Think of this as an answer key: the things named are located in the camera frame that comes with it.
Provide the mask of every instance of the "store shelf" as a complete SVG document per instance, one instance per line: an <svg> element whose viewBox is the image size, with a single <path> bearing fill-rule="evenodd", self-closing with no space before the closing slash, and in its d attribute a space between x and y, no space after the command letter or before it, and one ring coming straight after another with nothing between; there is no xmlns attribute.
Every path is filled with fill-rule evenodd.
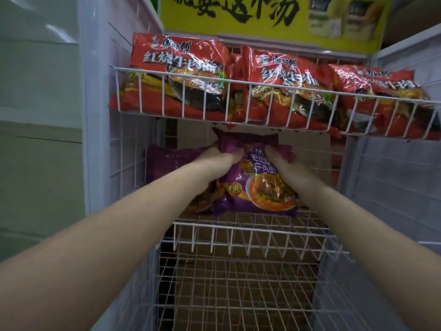
<svg viewBox="0 0 441 331"><path fill-rule="evenodd" d="M164 255L149 312L158 330L369 330L344 286L322 286L318 263Z"/></svg>
<svg viewBox="0 0 441 331"><path fill-rule="evenodd" d="M320 217L300 210L296 218L226 213L179 219L173 236L164 237L173 251L209 256L318 263L324 254L350 258Z"/></svg>
<svg viewBox="0 0 441 331"><path fill-rule="evenodd" d="M132 69L132 68L124 68L124 67L113 67L114 71L115 71L115 81L116 81L116 105L117 105L117 109L119 111L121 111L121 97L120 97L120 93L119 93L119 89L123 83L123 79L128 77L128 75L130 73L137 73L138 74L138 88L141 88L141 91L139 92L139 99L136 102L136 109L135 108L130 108L128 110L128 112L138 112L141 113L143 115L148 115L148 116L154 116L154 117L170 117L170 118L176 118L176 119L185 119L185 120L202 120L202 121L206 121L206 122L216 122L216 123L222 123L222 124L229 124L229 125L249 125L249 126L253 126L253 127L270 127L272 129L289 129L289 130L295 130L295 131L309 131L309 132L319 132L319 133L323 133L323 132L328 132L329 129L331 128L331 122L333 120L334 115L337 113L337 103L338 103L338 99L339 97L342 96L350 96L355 98L355 103L354 106L351 109L351 114L349 116L349 121L348 121L348 125L346 127L345 130L340 131L340 134L342 135L351 135L351 136L366 136L366 135L375 135L375 136L384 136L384 137L388 137L391 127L392 127L392 123L394 121L394 117L397 115L397 111L399 108L399 103L400 102L404 102L409 104L409 106L412 106L411 109L411 113L409 116L409 121L407 122L407 125L405 127L405 130L403 132L403 134L401 135L401 138L407 138L407 134L409 132L409 127L411 126L412 122L414 121L414 116L415 116L415 112L418 108L418 106L432 106L433 108L433 112L431 114L430 120L427 123L427 127L425 128L424 134L421 137L421 139L427 139L428 135L429 135L429 130L431 129L434 121L435 121L435 117L437 115L437 112L439 110L439 108L441 108L441 102L440 101L431 101L431 100L413 100L413 99L402 99L402 98L395 98L395 97L387 97L388 100L391 100L394 102L394 104L392 104L394 106L393 112L392 112L392 117L390 119L389 125L386 128L386 131L384 134L382 135L378 135L378 134L372 134L373 131L373 119L375 116L375 112L378 108L378 105L380 103L380 100L384 100L384 96L377 96L377 95L366 95L366 94L354 94L354 93L343 93L343 92L336 92L336 91L329 91L329 90L317 90L317 89L312 89L312 88L305 88L305 87L294 87L294 86L277 86L277 85L273 85L273 84L267 84L265 83L264 86L265 87L269 87L271 88L271 94L270 94L270 100L269 100L269 108L268 108L268 114L266 117L266 121L263 121L262 123L254 123L253 121L249 120L248 115L249 115L249 111L250 111L250 98L251 98L251 91L253 87L256 86L263 86L262 83L252 83L252 82L245 82L245 81L236 81L236 80L230 80L230 79L216 79L217 82L220 83L225 83L225 86L227 86L227 96L225 99L226 102L226 110L225 110L225 114L224 114L224 118L221 120L209 120L206 118L206 85L208 83L208 81L213 82L213 78L212 77L202 77L202 76L195 76L195 75L187 75L187 74L180 74L179 77L181 77L183 79L183 98L185 99L185 91L186 91L186 87L185 87L185 79L188 78L192 78L192 79L199 79L201 80L201 82L203 82L205 84L205 90L204 90L204 102L203 102L203 110L202 110L202 118L200 119L195 119L195 118L189 118L188 116L185 116L185 105L184 103L182 103L182 111L179 115L174 114L173 116L170 115L166 115L165 113L165 83L167 81L167 77L172 75L174 77L177 77L176 74L172 74L172 73L167 73L167 72L159 72L159 71L147 71L147 70L140 70L140 69ZM142 74L154 74L157 77L162 78L162 108L161 111L162 113L151 113L148 111L144 111L143 109L143 102L142 102L142 81L141 81L141 76ZM232 83L237 83L237 84L242 84L245 85L249 88L249 94L248 94L248 104L246 107L246 118L245 121L243 123L238 123L238 122L231 122L229 121L229 103L230 103L230 88L231 88L231 84ZM325 94L333 94L335 95L334 98L334 103L332 105L332 111L331 111L331 115L329 118L329 121L327 121L327 128L324 129L320 129L320 130L315 130L311 128L311 116L312 116L312 112L313 109L309 109L309 115L307 116L307 122L306 122L306 127L304 128L290 128L288 127L289 125L289 121L290 121L290 117L291 114L294 111L294 103L295 103L295 95L292 96L291 99L291 106L290 106L290 110L289 110L289 115L287 118L287 121L284 125L272 125L269 124L270 121L270 114L271 114L271 107L272 107L272 102L273 102L273 94L274 94L274 90L275 89L279 89L279 88L286 88L289 90L302 90L302 91L308 91L311 92L311 96L312 96L312 101L311 101L311 107L314 106L314 98L317 95L325 95ZM358 103L366 100L366 99L370 99L370 100L375 100L375 104L373 107L373 111L372 114L370 116L370 120L366 126L366 129L363 133L360 132L350 132L350 127L352 125L352 122L355 121L356 119L356 112L357 112L357 106Z"/></svg>

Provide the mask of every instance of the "white panel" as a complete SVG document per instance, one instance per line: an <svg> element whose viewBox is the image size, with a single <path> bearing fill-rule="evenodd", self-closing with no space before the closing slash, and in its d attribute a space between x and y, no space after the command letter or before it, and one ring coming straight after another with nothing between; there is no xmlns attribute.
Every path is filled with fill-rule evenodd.
<svg viewBox="0 0 441 331"><path fill-rule="evenodd" d="M81 128L79 48L0 41L0 120Z"/></svg>
<svg viewBox="0 0 441 331"><path fill-rule="evenodd" d="M0 0L0 39L78 43L77 0Z"/></svg>

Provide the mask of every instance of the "forearm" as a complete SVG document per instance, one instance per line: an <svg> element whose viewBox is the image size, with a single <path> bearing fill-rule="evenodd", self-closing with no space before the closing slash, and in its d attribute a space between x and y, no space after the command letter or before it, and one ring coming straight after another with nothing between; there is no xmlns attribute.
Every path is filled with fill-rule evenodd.
<svg viewBox="0 0 441 331"><path fill-rule="evenodd" d="M303 195L413 330L439 330L440 256L324 183Z"/></svg>
<svg viewBox="0 0 441 331"><path fill-rule="evenodd" d="M0 329L90 329L206 184L189 164L1 264Z"/></svg>

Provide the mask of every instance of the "hand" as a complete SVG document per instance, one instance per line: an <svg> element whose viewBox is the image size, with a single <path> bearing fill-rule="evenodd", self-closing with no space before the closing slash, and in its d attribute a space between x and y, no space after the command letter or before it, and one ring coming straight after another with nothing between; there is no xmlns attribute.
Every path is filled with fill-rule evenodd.
<svg viewBox="0 0 441 331"><path fill-rule="evenodd" d="M279 171L280 176L300 196L324 183L297 160L287 162L272 146L265 147L265 155Z"/></svg>
<svg viewBox="0 0 441 331"><path fill-rule="evenodd" d="M191 164L197 167L209 183L225 175L233 164L240 161L242 156L243 149L235 153L220 153L216 147L211 147Z"/></svg>

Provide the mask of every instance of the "white wire basket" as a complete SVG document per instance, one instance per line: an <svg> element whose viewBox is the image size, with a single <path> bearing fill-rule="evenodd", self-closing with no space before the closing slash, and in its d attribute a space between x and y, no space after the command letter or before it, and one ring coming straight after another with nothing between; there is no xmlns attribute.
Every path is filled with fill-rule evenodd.
<svg viewBox="0 0 441 331"><path fill-rule="evenodd" d="M118 111L121 111L121 99L120 99L119 89L122 85L122 81L121 81L121 77L119 76L119 73L121 72L121 73L125 74L124 77L128 77L129 74L137 74L138 88L141 89L141 90L139 90L139 103L138 103L139 113L146 114L149 116L155 116L155 117L171 117L171 118L186 119L186 120L202 120L202 121L207 121L207 122L216 122L216 123L230 124L230 125L244 125L245 124L245 125L249 125L249 126L253 126L253 127L271 127L272 129L290 129L290 130L295 130L295 131L313 131L313 132L323 133L323 132L328 132L331 128L331 124L333 122L333 117L337 111L337 104L338 104L339 97L347 96L347 97L355 98L355 103L351 109L351 114L349 117L348 125L344 131L340 131L340 134L351 135L351 136L366 136L368 134L369 135L371 134L371 135L375 135L375 136L389 137L390 136L389 133L390 133L392 124L395 120L395 116L397 115L399 104L400 104L400 102L403 102L403 103L408 104L409 106L412 106L412 109L410 111L409 121L407 122L405 130L404 130L402 136L400 136L400 137L407 138L409 128L410 128L412 122L414 122L417 108L419 106L424 106L424 107L431 107L430 109L432 109L432 114L430 116L430 120L427 123L427 126L425 128L423 136L420 138L420 139L427 139L427 136L429 135L429 131L431 130L431 128L433 127L433 124L435 122L435 118L438 116L438 110L441 107L440 101L415 100L415 99L403 99L403 98L396 98L396 97L385 97L385 96L378 96L378 95L343 93L343 92L336 92L336 91L330 91L330 90L318 90L318 89L313 89L313 88L283 86L283 85L274 85L274 84L267 84L267 83L265 83L265 84L252 83L252 82L231 80L231 79L216 79L216 80L214 80L212 77L203 77L203 76L188 75L188 74L176 75L174 73L168 73L168 72L148 71L148 70L140 70L140 69L134 69L134 68L115 67L115 66L113 67L113 69L115 70L116 96L117 96ZM161 77L161 82L162 82L162 113L161 114L144 112L142 109L143 102L142 102L142 80L141 80L141 78L142 78L143 74L153 74L153 75ZM182 78L182 114L181 114L181 116L168 116L165 114L165 95L166 95L165 94L165 83L167 81L166 78L168 76ZM202 118L201 119L195 119L195 118L190 118L188 116L185 116L185 90L186 90L185 82L186 82L186 79L189 79L189 78L199 79L199 80L201 80L201 82L204 83L204 99L203 99L203 109L202 109ZM226 86L227 86L227 96L225 99L225 102L226 102L225 118L223 120L208 120L208 119L206 119L207 83L209 81L211 83L213 81L216 81L219 83L223 83L224 85L226 84ZM246 106L246 116L245 116L245 121L243 123L232 122L232 121L229 121L229 119L228 119L230 97L231 97L230 96L230 94L231 94L230 88L231 88L232 83L242 84L242 85L245 85L249 88L248 100L247 100L247 106ZM259 123L259 124L253 123L248 118L249 112L250 112L250 102L251 102L252 89L253 89L253 87L257 87L257 86L260 86L260 87L264 86L264 87L271 88L268 113L266 116L266 120L263 123ZM273 103L274 90L280 89L280 88L285 88L290 91L294 91L294 94L292 95L292 98L291 98L291 105L289 108L288 118L287 118L284 126L271 125L269 123L270 122L270 115L271 115L271 108L272 108L272 103ZM307 116L306 127L304 127L304 128L290 128L290 127L288 127L290 120L291 120L291 115L293 112L295 113L295 109L294 109L295 97L296 97L295 91L297 91L297 90L311 92L311 97L312 97L311 106L309 109L309 114ZM335 95L334 102L332 104L331 115L329 117L328 124L327 124L327 128L325 128L323 130L312 129L311 128L311 118L312 118L313 107L314 107L314 103L315 103L315 97L319 96L319 95L324 95L324 94ZM372 131L373 131L373 120L375 117L375 112L377 111L377 108L378 108L380 101L384 100L384 99L392 100L394 102L394 109L393 109L393 112L392 112L392 115L391 115L391 118L390 118L390 121L389 121L389 124L386 128L385 133L383 135L373 134ZM354 118L356 116L358 103L363 100L375 100L375 104L373 106L373 110L370 115L369 121L367 123L366 129L364 132L350 132L352 122L354 121Z"/></svg>

